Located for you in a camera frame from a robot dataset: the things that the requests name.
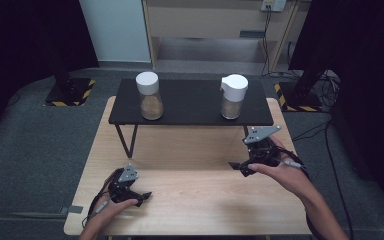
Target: black curtain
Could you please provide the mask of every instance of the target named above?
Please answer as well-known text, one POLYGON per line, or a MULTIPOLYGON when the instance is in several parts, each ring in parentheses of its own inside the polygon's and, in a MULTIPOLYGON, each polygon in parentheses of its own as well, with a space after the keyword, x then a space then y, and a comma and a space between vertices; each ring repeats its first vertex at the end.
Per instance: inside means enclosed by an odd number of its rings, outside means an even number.
POLYGON ((79 1, 0 0, 0 117, 19 88, 54 75, 26 6, 38 16, 52 52, 60 56, 61 62, 54 64, 66 71, 98 67, 79 1))
POLYGON ((335 33, 329 57, 320 59, 341 81, 332 115, 351 160, 364 162, 384 190, 384 4, 313 0, 290 69, 308 67, 314 46, 336 17, 347 24, 335 33), (337 7, 344 4, 346 11, 338 15, 337 7))

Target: person's right arm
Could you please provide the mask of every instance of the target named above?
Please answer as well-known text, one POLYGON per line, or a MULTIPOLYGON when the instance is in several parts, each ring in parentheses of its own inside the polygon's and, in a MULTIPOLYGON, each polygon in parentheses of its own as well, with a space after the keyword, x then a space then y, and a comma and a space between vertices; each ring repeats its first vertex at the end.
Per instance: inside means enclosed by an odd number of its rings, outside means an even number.
MULTIPOLYGON (((271 140, 279 147, 283 144, 274 137, 271 140)), ((286 153, 280 154, 280 160, 289 160, 286 153)), ((305 176, 301 169, 280 163, 277 167, 270 167, 264 164, 250 164, 248 168, 256 172, 268 175, 276 180, 286 190, 295 194, 303 203, 308 217, 316 230, 326 239, 348 239, 342 230, 335 216, 324 200, 323 196, 305 176)))

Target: yellow and black hazard tape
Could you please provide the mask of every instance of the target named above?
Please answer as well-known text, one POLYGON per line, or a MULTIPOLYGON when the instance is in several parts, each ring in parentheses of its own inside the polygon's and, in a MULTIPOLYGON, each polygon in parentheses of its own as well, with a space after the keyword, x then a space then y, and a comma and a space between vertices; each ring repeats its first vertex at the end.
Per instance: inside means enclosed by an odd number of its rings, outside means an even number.
POLYGON ((282 89, 279 84, 274 85, 274 89, 276 90, 277 96, 279 97, 279 104, 283 111, 286 112, 321 112, 321 107, 314 106, 289 106, 285 96, 283 95, 282 89))
POLYGON ((89 85, 83 94, 81 101, 78 102, 69 102, 69 101, 54 101, 45 103, 46 106, 56 106, 56 107, 66 107, 66 106, 82 106, 92 91, 93 85, 95 84, 95 80, 90 80, 89 85))

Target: gray carpet floor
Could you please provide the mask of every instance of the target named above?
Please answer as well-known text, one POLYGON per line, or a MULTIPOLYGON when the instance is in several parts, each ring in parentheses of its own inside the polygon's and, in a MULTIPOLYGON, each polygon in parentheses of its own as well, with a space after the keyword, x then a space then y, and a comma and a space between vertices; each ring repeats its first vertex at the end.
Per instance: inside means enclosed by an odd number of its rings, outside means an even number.
MULTIPOLYGON (((90 97, 81 107, 43 106, 55 82, 53 78, 29 84, 11 99, 0 121, 0 239, 76 239, 64 234, 64 218, 13 218, 8 213, 57 214, 61 207, 71 205, 107 99, 116 94, 122 79, 134 78, 137 74, 109 70, 72 73, 74 77, 91 77, 96 80, 90 97)), ((225 75, 162 72, 159 76, 178 80, 220 80, 225 75)), ((277 98, 274 83, 293 81, 258 75, 246 77, 262 81, 266 96, 273 98, 277 98)), ((321 88, 319 85, 315 89, 318 94, 321 88)), ((284 117, 292 137, 322 124, 305 135, 311 136, 323 130, 323 123, 330 120, 328 113, 285 112, 284 117)), ((334 126, 327 130, 327 139, 351 217, 354 239, 384 239, 383 192, 375 182, 363 181, 358 177, 334 126)), ((311 138, 297 140, 294 144, 298 155, 308 166, 314 184, 326 198, 341 226, 349 232, 324 131, 311 138)), ((271 236, 271 239, 298 240, 311 237, 271 236)))

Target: human arm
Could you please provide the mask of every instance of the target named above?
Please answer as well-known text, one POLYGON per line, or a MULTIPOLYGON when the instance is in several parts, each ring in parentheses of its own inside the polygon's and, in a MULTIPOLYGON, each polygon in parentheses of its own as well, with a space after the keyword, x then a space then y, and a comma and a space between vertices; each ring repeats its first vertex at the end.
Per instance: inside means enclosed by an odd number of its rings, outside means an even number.
MULTIPOLYGON (((271 140, 279 147, 285 148, 276 138, 271 140)), ((280 160, 293 161, 286 153, 280 153, 280 160)), ((277 167, 264 164, 250 164, 248 168, 268 175, 276 180, 286 190, 295 194, 303 203, 307 215, 315 229, 326 239, 348 239, 345 232, 336 221, 332 211, 323 196, 305 176, 301 169, 280 163, 277 167)))
POLYGON ((96 239, 100 232, 111 222, 111 220, 120 214, 124 209, 136 205, 138 200, 129 199, 121 203, 114 203, 110 198, 109 194, 103 194, 98 202, 96 203, 93 213, 105 202, 107 205, 96 215, 92 216, 89 221, 86 223, 85 228, 80 234, 80 240, 92 240, 96 239))

